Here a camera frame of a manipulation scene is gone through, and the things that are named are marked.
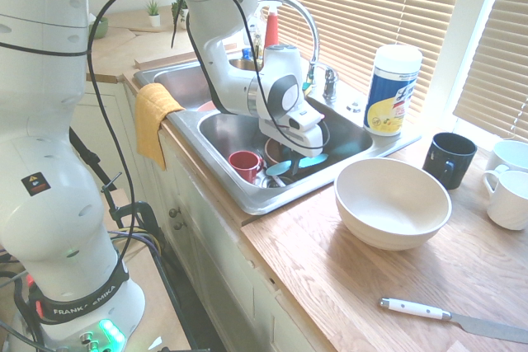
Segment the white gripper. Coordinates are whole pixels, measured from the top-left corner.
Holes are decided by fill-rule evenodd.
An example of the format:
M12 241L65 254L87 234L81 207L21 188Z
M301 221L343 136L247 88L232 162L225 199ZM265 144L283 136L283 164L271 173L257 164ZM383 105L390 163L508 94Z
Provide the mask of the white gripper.
M295 176L303 157L316 157L323 151L323 132L318 123L323 115L312 106L296 106L285 115L258 121L259 129L278 142L279 153L289 153L290 174Z

